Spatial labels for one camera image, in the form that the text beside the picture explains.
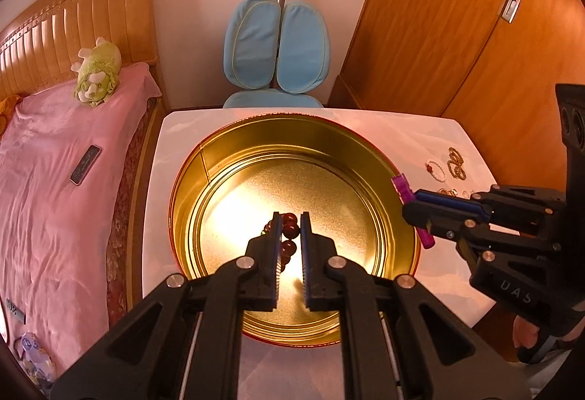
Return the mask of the person's hand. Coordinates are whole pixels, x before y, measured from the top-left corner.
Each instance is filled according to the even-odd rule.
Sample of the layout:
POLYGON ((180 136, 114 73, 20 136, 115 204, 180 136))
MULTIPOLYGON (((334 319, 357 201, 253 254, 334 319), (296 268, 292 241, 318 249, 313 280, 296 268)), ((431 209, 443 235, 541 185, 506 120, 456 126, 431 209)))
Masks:
POLYGON ((539 327, 520 316, 514 318, 513 344, 515 348, 533 348, 539 338, 539 327))

